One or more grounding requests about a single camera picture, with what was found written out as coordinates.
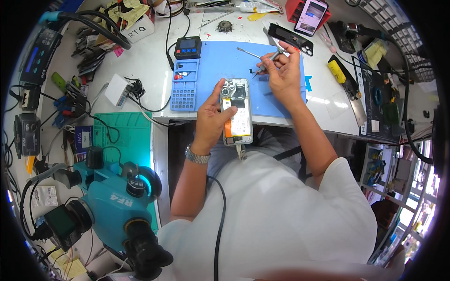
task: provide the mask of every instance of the phone screen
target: phone screen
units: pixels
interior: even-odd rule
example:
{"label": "phone screen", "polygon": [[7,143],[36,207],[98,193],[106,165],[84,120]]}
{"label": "phone screen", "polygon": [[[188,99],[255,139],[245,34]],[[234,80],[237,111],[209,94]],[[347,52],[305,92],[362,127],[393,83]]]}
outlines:
{"label": "phone screen", "polygon": [[327,4],[317,0],[306,0],[295,29],[313,35],[327,10]]}

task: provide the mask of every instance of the wristwatch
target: wristwatch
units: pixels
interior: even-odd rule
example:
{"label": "wristwatch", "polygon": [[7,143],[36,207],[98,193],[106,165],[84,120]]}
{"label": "wristwatch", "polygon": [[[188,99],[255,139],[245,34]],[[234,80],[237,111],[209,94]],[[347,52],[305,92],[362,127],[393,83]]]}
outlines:
{"label": "wristwatch", "polygon": [[197,155],[197,154],[195,154],[195,153],[193,153],[191,151],[191,145],[192,145],[192,143],[190,143],[188,145],[188,147],[186,147],[186,158],[189,161],[197,163],[197,164],[206,164],[206,163],[208,163],[209,158],[211,157],[211,153],[208,154],[208,155]]}

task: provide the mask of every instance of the phone battery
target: phone battery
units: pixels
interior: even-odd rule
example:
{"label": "phone battery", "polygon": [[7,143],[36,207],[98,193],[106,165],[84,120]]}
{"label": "phone battery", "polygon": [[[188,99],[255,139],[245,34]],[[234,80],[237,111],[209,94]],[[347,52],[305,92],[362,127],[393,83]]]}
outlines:
{"label": "phone battery", "polygon": [[[236,114],[234,114],[228,121],[225,122],[225,138],[249,136],[252,134],[250,128],[250,114],[248,112],[248,100],[243,100],[244,107],[239,107]],[[233,106],[232,100],[226,98],[223,100],[224,110]]]}

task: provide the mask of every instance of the gray shorts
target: gray shorts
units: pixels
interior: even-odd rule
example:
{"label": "gray shorts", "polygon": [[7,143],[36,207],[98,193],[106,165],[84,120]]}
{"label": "gray shorts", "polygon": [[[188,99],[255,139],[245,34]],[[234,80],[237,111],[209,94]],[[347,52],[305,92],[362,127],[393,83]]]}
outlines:
{"label": "gray shorts", "polygon": [[[275,156],[289,149],[298,147],[297,133],[291,128],[263,126],[257,135],[257,140],[245,146],[245,151],[258,151],[269,156]],[[236,146],[226,146],[222,136],[211,149],[211,158],[208,163],[207,174],[216,177],[220,170],[231,160],[238,158]],[[292,155],[280,160],[298,174],[301,167],[301,154]]]}

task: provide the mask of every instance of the blue-handled screwdriver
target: blue-handled screwdriver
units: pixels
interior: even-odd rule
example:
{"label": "blue-handled screwdriver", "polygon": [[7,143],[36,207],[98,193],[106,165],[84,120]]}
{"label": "blue-handled screwdriver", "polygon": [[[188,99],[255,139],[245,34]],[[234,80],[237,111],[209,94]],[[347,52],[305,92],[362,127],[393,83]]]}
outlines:
{"label": "blue-handled screwdriver", "polygon": [[[284,53],[284,51],[285,51],[285,50],[284,50],[283,48],[278,47],[278,48],[277,48],[277,51],[269,58],[269,60],[274,61],[275,58],[276,58],[279,54]],[[264,64],[261,64],[261,66],[259,67],[259,69],[255,72],[255,76],[254,76],[253,78],[255,78],[256,75],[258,75],[259,73],[263,72],[264,70],[266,70],[266,67],[264,66]]]}

